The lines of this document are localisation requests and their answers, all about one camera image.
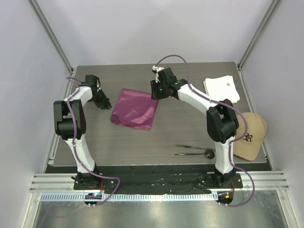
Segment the cap logo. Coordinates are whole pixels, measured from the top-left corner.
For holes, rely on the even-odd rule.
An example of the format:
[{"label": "cap logo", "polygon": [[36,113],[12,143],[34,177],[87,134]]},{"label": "cap logo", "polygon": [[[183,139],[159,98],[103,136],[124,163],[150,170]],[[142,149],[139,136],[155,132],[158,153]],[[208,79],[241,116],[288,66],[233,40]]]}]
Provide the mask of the cap logo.
[{"label": "cap logo", "polygon": [[246,135],[245,135],[245,139],[243,139],[243,140],[246,140],[247,142],[252,142],[252,135],[251,134],[249,134],[249,133],[247,133]]}]

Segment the metal floor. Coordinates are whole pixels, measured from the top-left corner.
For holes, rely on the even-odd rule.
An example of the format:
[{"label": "metal floor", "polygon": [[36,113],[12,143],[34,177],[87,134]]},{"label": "metal floor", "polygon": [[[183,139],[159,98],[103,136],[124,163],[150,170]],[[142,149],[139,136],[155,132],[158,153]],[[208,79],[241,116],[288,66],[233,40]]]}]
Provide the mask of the metal floor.
[{"label": "metal floor", "polygon": [[[187,78],[184,64],[164,64],[171,67],[178,79]],[[245,92],[235,63],[190,63],[191,83],[204,91],[205,78],[231,75],[234,78],[240,101],[234,106],[249,112]],[[101,88],[114,107],[122,88],[151,92],[150,81],[155,79],[152,64],[80,66],[77,79],[93,74],[100,78]],[[87,122],[86,142],[98,166],[105,165],[148,165],[148,164],[214,164],[216,159],[205,156],[175,156],[175,153],[197,152],[178,148],[175,144],[214,148],[206,127],[206,117],[185,102],[172,97],[159,102],[152,129],[138,130],[113,124],[112,110],[100,110],[93,103],[84,106]],[[235,163],[264,163],[263,150],[254,161],[234,156]],[[75,166],[68,145],[59,139],[54,166]]]},{"label": "metal floor", "polygon": [[[250,191],[234,193],[233,204]],[[245,206],[225,208],[215,201],[120,202],[96,208],[83,202],[40,202],[34,228],[287,228],[276,191],[256,191]]]}]

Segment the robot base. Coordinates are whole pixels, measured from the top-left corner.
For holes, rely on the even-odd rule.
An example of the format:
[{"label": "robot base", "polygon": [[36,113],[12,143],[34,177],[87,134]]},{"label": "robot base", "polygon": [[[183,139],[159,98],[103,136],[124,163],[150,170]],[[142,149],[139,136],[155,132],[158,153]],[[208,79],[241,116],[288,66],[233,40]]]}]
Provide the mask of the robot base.
[{"label": "robot base", "polygon": [[[99,175],[99,171],[97,165],[95,164],[95,168],[93,173]],[[76,177],[71,177],[74,182],[74,190],[93,190],[93,189],[100,189],[102,179],[96,177],[90,173],[80,173],[78,172]]]},{"label": "robot base", "polygon": [[215,173],[200,174],[199,181],[201,189],[230,189],[232,188],[231,183],[233,183],[235,189],[243,188],[241,175],[239,173],[235,173],[225,182],[219,181],[219,175]]}]

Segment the beige baseball cap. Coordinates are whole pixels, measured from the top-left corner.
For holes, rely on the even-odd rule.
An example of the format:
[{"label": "beige baseball cap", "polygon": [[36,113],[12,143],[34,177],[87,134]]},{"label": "beige baseball cap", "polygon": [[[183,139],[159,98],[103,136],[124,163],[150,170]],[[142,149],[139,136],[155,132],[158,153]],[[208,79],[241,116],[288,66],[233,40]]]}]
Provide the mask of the beige baseball cap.
[{"label": "beige baseball cap", "polygon": [[[248,122],[248,132],[243,139],[233,143],[233,153],[246,160],[254,160],[263,144],[266,132],[266,121],[256,113],[243,113]],[[245,123],[240,115],[237,115],[239,128],[236,138],[242,136],[245,131]]]}]

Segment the cable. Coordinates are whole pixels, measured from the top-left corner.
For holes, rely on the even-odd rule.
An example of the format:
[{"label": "cable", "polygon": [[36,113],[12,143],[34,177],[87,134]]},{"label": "cable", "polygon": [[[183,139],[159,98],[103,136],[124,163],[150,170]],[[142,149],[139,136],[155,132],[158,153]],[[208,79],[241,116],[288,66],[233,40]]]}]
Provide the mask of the cable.
[{"label": "cable", "polygon": [[103,190],[104,190],[104,182],[101,182],[101,188],[100,188],[99,193],[101,194]]},{"label": "cable", "polygon": [[75,80],[75,81],[78,81],[78,82],[82,83],[81,80],[79,80],[79,79],[77,79],[77,78],[74,78],[74,77],[67,77],[67,80],[68,80],[69,82],[71,82],[71,83],[73,83],[71,80]]},{"label": "cable", "polygon": [[233,195],[234,192],[235,192],[235,188],[234,188],[233,181],[231,182],[231,187],[232,187],[232,192],[223,192],[223,193],[219,194],[218,196],[221,196],[221,195],[224,195],[224,194],[229,194],[229,193],[230,193],[231,195]]},{"label": "cable", "polygon": [[244,169],[242,169],[242,168],[236,166],[236,165],[232,162],[232,159],[231,159],[231,153],[232,153],[231,144],[232,144],[233,142],[236,142],[236,141],[238,141],[238,140],[243,139],[244,136],[247,134],[247,131],[248,131],[248,123],[247,123],[247,120],[246,120],[245,116],[244,116],[238,109],[236,109],[236,108],[234,108],[234,107],[232,107],[232,106],[230,106],[230,105],[228,105],[228,104],[225,104],[225,103],[223,103],[223,102],[216,101],[216,100],[212,100],[212,99],[208,99],[206,96],[204,96],[204,95],[202,95],[201,93],[197,92],[197,91],[192,87],[192,85],[191,85],[191,83],[190,83],[190,74],[189,74],[188,63],[187,63],[187,61],[186,61],[182,56],[176,55],[176,54],[165,56],[165,57],[162,58],[160,61],[158,61],[158,62],[155,64],[155,66],[158,66],[163,60],[165,60],[165,59],[167,59],[167,58],[169,58],[169,57],[178,57],[178,58],[180,58],[180,59],[185,63],[186,70],[187,70],[187,81],[188,81],[188,86],[189,86],[189,89],[190,89],[193,93],[195,93],[196,95],[200,96],[201,98],[203,98],[203,99],[205,99],[205,100],[207,100],[207,101],[210,101],[210,102],[212,102],[212,103],[216,103],[216,104],[218,104],[218,105],[220,104],[220,105],[222,105],[222,106],[225,106],[225,107],[227,107],[227,108],[233,110],[234,112],[238,113],[238,114],[242,117],[242,119],[244,120],[244,123],[245,123],[245,131],[244,131],[244,133],[243,133],[239,138],[234,139],[234,140],[231,140],[231,141],[229,142],[229,145],[228,145],[228,156],[229,156],[229,162],[230,162],[230,164],[232,165],[232,167],[235,168],[235,169],[237,169],[237,170],[239,170],[239,171],[244,172],[244,173],[250,178],[251,183],[252,183],[252,193],[251,193],[249,199],[247,199],[247,200],[246,200],[245,202],[243,202],[243,203],[236,204],[236,205],[226,205],[226,204],[221,203],[221,205],[227,206],[227,207],[240,207],[240,206],[246,205],[247,203],[249,203],[249,202],[252,200],[252,198],[253,198],[253,196],[254,196],[254,194],[255,194],[255,184],[254,184],[254,181],[253,181],[251,175],[250,175],[246,170],[244,170]]}]

